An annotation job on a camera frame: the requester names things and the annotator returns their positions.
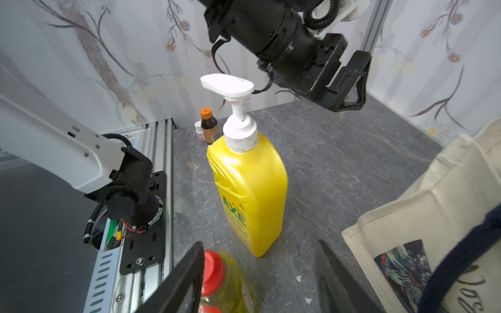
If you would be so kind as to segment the small white pink jar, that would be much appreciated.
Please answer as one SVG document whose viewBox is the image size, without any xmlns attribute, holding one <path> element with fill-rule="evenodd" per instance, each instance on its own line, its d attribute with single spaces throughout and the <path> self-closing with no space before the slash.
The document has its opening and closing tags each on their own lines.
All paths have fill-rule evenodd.
<svg viewBox="0 0 501 313">
<path fill-rule="evenodd" d="M 205 138 L 205 135 L 204 135 L 204 130 L 202 128 L 202 121 L 197 121 L 194 124 L 194 127 L 195 127 L 195 131 L 196 131 L 196 135 L 197 135 L 198 139 L 201 142 L 205 142 L 206 138 Z"/>
</svg>

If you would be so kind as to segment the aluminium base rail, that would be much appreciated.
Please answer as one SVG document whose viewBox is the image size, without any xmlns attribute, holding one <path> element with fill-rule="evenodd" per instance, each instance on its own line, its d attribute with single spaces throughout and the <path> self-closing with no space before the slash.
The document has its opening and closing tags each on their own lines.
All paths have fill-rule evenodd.
<svg viewBox="0 0 501 313">
<path fill-rule="evenodd" d="M 136 312 L 172 271 L 174 129 L 167 119 L 116 136 L 125 159 L 88 196 L 108 218 L 85 312 Z"/>
</svg>

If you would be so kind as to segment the small brown jar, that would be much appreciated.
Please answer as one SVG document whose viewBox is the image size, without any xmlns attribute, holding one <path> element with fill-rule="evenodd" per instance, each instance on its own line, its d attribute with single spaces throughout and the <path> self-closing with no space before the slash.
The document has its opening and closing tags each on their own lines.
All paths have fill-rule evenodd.
<svg viewBox="0 0 501 313">
<path fill-rule="evenodd" d="M 213 112 L 210 108 L 202 108 L 200 115 L 202 118 L 201 127 L 204 133 L 204 138 L 208 144 L 213 144 L 220 138 L 218 121 L 213 116 Z"/>
</svg>

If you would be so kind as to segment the yellow Axe pump bottle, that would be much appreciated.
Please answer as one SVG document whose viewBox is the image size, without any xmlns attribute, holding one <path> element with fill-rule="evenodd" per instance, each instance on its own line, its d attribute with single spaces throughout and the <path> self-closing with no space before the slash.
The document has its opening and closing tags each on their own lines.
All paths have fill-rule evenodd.
<svg viewBox="0 0 501 313">
<path fill-rule="evenodd" d="M 223 136 L 207 149 L 228 224 L 257 258 L 280 236 L 288 192 L 284 163 L 273 144 L 243 111 L 254 83 L 228 74 L 208 74 L 202 87 L 222 96 L 232 113 Z"/>
</svg>

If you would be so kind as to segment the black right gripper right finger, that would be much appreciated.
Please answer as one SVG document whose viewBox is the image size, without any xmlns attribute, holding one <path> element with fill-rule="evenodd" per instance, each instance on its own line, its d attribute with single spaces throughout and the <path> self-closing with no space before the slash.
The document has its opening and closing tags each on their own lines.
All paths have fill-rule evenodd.
<svg viewBox="0 0 501 313">
<path fill-rule="evenodd" d="M 321 312 L 382 312 L 323 240 L 317 244 L 314 273 Z"/>
</svg>

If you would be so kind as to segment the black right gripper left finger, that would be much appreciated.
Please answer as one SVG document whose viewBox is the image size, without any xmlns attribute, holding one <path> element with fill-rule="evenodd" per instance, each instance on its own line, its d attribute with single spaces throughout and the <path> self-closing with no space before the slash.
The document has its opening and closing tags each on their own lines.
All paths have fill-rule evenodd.
<svg viewBox="0 0 501 313">
<path fill-rule="evenodd" d="M 204 246 L 198 241 L 137 311 L 197 313 L 202 293 L 204 264 Z"/>
</svg>

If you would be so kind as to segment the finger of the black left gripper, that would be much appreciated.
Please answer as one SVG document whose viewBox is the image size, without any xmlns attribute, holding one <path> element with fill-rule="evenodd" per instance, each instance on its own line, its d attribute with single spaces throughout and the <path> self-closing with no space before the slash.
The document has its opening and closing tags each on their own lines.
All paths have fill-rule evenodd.
<svg viewBox="0 0 501 313">
<path fill-rule="evenodd" d="M 332 112 L 358 111 L 366 102 L 366 84 L 371 54 L 357 50 L 348 64 L 336 75 L 329 90 L 334 98 L 328 108 Z"/>
</svg>

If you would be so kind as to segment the green soap bottle red cap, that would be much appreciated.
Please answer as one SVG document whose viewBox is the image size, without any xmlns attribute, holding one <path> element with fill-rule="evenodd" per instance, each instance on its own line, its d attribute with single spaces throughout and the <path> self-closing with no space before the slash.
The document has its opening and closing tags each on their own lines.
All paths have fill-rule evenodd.
<svg viewBox="0 0 501 313">
<path fill-rule="evenodd" d="M 199 312 L 257 312 L 255 293 L 235 259 L 227 252 L 204 251 Z"/>
</svg>

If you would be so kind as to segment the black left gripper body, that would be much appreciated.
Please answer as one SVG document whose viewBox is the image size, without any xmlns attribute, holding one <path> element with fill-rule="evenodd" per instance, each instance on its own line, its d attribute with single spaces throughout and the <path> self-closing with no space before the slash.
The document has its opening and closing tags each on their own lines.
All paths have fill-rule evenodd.
<svg viewBox="0 0 501 313">
<path fill-rule="evenodd" d="M 329 86 L 347 46 L 341 34 L 329 33 L 318 40 L 310 33 L 296 33 L 278 58 L 274 61 L 261 58 L 258 67 L 269 73 L 278 86 L 331 108 L 336 96 Z"/>
</svg>

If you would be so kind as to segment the beige canvas shopping bag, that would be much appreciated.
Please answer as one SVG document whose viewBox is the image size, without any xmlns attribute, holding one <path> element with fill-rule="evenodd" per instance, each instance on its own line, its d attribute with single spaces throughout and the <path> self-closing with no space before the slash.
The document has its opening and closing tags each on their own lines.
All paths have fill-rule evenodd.
<svg viewBox="0 0 501 313">
<path fill-rule="evenodd" d="M 500 204 L 500 120 L 459 134 L 398 199 L 342 236 L 387 312 L 417 312 L 446 255 Z"/>
</svg>

